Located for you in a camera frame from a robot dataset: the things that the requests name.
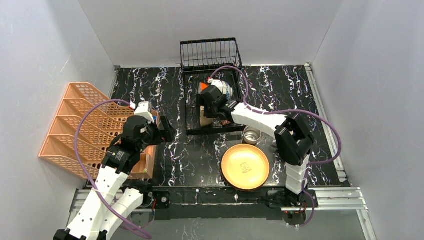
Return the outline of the orange glossy bowl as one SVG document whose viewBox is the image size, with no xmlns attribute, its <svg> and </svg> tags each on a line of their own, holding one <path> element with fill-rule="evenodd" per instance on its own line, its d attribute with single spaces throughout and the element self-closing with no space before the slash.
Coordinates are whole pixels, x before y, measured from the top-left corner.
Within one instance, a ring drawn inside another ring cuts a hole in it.
<svg viewBox="0 0 424 240">
<path fill-rule="evenodd" d="M 205 83 L 205 82 L 200 82 L 198 85 L 198 94 L 201 94 L 203 90 L 205 90 L 206 88 L 208 88 L 210 86 L 209 83 Z"/>
</svg>

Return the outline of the black wire dish rack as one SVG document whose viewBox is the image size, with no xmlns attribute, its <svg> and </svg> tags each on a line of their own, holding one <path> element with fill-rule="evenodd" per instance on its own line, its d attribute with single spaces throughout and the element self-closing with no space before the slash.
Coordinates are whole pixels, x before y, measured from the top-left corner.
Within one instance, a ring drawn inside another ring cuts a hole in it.
<svg viewBox="0 0 424 240">
<path fill-rule="evenodd" d="M 208 78 L 227 82 L 233 88 L 233 98 L 241 100 L 239 85 L 243 64 L 235 37 L 182 40 L 180 46 L 181 77 L 184 90 L 184 123 L 188 136 L 240 132 L 244 125 L 224 127 L 219 118 L 206 127 L 200 125 L 199 83 Z"/>
</svg>

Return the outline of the blue floral bowl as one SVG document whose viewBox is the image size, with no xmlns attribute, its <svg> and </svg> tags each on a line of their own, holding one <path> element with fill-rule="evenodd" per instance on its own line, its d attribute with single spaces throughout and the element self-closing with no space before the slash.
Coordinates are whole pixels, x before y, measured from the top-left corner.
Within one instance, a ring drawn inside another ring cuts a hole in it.
<svg viewBox="0 0 424 240">
<path fill-rule="evenodd" d="M 229 100 L 233 96 L 233 88 L 226 81 L 223 82 L 223 88 L 225 89 L 226 99 Z"/>
</svg>

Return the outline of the orange patterned bowl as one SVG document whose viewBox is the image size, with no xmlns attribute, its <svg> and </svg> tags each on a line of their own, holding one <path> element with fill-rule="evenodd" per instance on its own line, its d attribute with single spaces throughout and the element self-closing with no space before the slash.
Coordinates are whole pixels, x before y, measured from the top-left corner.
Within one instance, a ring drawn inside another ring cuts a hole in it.
<svg viewBox="0 0 424 240">
<path fill-rule="evenodd" d="M 234 125 L 234 123 L 233 123 L 233 122 L 231 122 L 231 121 L 229 121 L 229 120 L 222 120 L 222 121 L 221 121 L 221 125 L 222 125 L 223 127 L 230 127 L 230 126 L 233 126 L 233 125 Z"/>
</svg>

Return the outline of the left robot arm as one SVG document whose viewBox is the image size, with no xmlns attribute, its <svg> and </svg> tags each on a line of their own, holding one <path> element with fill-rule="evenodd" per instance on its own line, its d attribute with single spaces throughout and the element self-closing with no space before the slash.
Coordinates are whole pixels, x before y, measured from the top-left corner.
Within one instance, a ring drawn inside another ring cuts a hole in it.
<svg viewBox="0 0 424 240">
<path fill-rule="evenodd" d="M 168 118 L 159 119 L 159 125 L 140 115 L 127 119 L 123 132 L 110 143 L 83 206 L 65 229 L 56 231 L 55 240 L 109 240 L 129 214 L 142 205 L 149 184 L 124 183 L 147 147 L 175 140 L 176 130 Z"/>
</svg>

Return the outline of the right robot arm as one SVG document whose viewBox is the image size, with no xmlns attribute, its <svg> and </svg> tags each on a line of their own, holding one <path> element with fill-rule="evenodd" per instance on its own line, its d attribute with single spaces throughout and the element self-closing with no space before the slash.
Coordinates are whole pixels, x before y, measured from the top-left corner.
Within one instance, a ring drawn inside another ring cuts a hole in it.
<svg viewBox="0 0 424 240">
<path fill-rule="evenodd" d="M 200 84 L 199 100 L 206 116 L 252 127 L 272 137 L 286 165 L 285 188 L 299 195 L 307 186 L 306 170 L 315 141 L 302 117 L 299 114 L 265 114 L 263 110 L 246 106 L 227 95 L 227 91 L 223 87 Z"/>
</svg>

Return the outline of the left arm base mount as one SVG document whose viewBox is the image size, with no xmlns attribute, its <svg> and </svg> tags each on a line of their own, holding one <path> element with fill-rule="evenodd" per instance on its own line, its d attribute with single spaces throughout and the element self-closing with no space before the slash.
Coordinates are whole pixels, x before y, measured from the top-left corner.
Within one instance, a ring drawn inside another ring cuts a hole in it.
<svg viewBox="0 0 424 240">
<path fill-rule="evenodd" d="M 123 192 L 135 189 L 143 194 L 139 209 L 167 209 L 170 206 L 171 194 L 169 191 L 153 188 L 153 186 L 141 179 L 131 179 L 125 182 L 120 188 Z"/>
</svg>

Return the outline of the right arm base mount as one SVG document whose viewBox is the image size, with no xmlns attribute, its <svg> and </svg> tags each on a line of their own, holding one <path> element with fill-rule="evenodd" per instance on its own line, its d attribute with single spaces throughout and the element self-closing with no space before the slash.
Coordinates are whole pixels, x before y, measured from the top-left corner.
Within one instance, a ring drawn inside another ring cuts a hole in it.
<svg viewBox="0 0 424 240">
<path fill-rule="evenodd" d="M 299 228 L 307 222 L 307 210 L 315 210 L 319 206 L 316 192 L 307 188 L 305 190 L 307 193 L 301 190 L 299 194 L 286 187 L 268 190 L 256 202 L 270 209 L 280 209 L 285 224 Z"/>
</svg>

